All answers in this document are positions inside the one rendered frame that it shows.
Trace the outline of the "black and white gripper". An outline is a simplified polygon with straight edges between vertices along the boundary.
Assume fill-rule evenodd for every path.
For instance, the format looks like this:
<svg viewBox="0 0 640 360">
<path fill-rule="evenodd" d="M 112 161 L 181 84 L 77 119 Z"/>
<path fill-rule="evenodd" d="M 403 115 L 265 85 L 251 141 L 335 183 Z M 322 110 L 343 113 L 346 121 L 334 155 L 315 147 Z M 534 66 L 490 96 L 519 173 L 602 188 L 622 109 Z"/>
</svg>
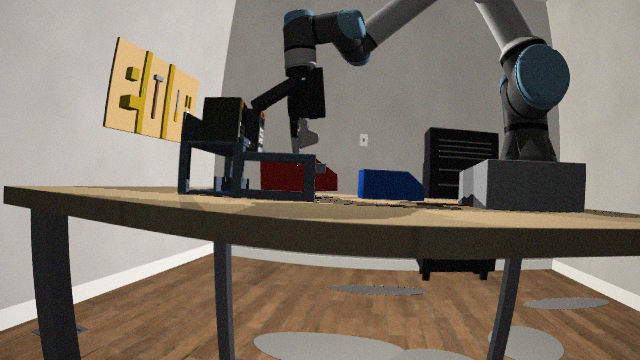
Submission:
<svg viewBox="0 0 640 360">
<path fill-rule="evenodd" d="M 292 66 L 285 70 L 285 75 L 289 78 L 294 76 L 297 83 L 300 84 L 287 92 L 287 105 L 290 119 L 292 152 L 301 153 L 302 148 L 319 142 L 319 135 L 309 130 L 309 124 L 304 118 L 318 119 L 326 117 L 324 114 L 326 112 L 323 67 L 315 68 L 308 65 Z M 302 78 L 306 79 L 301 80 Z"/>
</svg>

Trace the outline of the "grey metal shelf rack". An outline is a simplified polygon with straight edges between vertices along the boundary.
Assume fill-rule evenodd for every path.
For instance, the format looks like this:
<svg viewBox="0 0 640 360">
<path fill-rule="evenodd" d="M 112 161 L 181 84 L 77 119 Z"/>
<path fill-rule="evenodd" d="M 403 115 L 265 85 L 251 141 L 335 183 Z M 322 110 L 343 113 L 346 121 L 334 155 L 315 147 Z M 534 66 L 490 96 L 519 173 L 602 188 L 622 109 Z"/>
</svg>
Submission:
<svg viewBox="0 0 640 360">
<path fill-rule="evenodd" d="M 200 141 L 201 122 L 202 120 L 188 112 L 185 111 L 183 113 L 178 168 L 178 193 L 314 201 L 316 192 L 315 173 L 325 174 L 326 172 L 326 164 L 316 163 L 316 154 L 267 152 L 245 137 L 241 137 L 241 142 Z M 210 153 L 226 149 L 217 154 L 225 157 L 224 177 L 214 176 L 214 192 L 200 192 L 199 190 L 189 189 L 192 147 Z M 305 163 L 303 192 L 249 189 L 249 179 L 244 178 L 244 160 Z"/>
</svg>

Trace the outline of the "olive green case with orange latches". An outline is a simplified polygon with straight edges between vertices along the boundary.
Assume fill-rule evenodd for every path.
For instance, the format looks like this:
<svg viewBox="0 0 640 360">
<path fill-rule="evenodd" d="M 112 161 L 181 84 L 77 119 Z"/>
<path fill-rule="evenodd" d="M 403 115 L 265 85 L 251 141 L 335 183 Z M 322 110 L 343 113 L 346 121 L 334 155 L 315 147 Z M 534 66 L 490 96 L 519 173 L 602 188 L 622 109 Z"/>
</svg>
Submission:
<svg viewBox="0 0 640 360">
<path fill-rule="evenodd" d="M 200 141 L 241 142 L 247 106 L 241 97 L 205 97 Z"/>
</svg>

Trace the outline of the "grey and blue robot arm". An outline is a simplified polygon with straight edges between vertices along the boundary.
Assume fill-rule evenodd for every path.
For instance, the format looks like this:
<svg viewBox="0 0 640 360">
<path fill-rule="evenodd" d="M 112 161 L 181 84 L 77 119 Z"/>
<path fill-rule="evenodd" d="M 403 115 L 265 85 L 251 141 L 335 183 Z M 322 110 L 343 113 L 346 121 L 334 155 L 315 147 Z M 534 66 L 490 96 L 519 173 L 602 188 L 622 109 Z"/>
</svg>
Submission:
<svg viewBox="0 0 640 360">
<path fill-rule="evenodd" d="M 365 23 L 356 9 L 321 15 L 307 9 L 291 10 L 284 16 L 284 68 L 317 67 L 316 45 L 326 43 L 333 43 L 350 65 L 363 66 L 371 51 L 436 1 L 392 0 Z M 515 0 L 474 2 L 502 51 L 499 61 L 505 74 L 500 80 L 500 95 L 505 140 L 500 159 L 557 162 L 547 113 L 568 90 L 566 60 L 534 35 Z M 296 86 L 292 76 L 256 97 L 251 105 L 260 113 Z"/>
</svg>

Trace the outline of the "blue bin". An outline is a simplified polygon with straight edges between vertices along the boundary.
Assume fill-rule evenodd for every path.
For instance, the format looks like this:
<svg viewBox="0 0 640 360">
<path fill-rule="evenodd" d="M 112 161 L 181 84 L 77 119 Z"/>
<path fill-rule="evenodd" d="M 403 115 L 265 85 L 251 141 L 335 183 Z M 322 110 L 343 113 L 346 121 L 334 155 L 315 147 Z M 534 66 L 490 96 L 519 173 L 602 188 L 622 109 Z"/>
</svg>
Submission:
<svg viewBox="0 0 640 360">
<path fill-rule="evenodd" d="M 423 200 L 423 185 L 409 172 L 359 170 L 358 197 L 362 199 Z"/>
</svg>

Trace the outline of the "dark grey case with orange latches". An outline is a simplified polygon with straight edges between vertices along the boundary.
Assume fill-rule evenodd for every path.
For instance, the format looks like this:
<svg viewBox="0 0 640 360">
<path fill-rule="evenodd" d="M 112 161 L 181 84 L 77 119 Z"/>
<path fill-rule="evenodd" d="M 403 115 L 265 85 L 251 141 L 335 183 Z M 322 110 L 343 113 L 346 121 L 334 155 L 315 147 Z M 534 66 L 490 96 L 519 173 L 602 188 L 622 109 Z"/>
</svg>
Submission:
<svg viewBox="0 0 640 360">
<path fill-rule="evenodd" d="M 263 149 L 265 114 L 247 108 L 245 138 Z M 260 145 L 259 145 L 260 144 Z"/>
</svg>

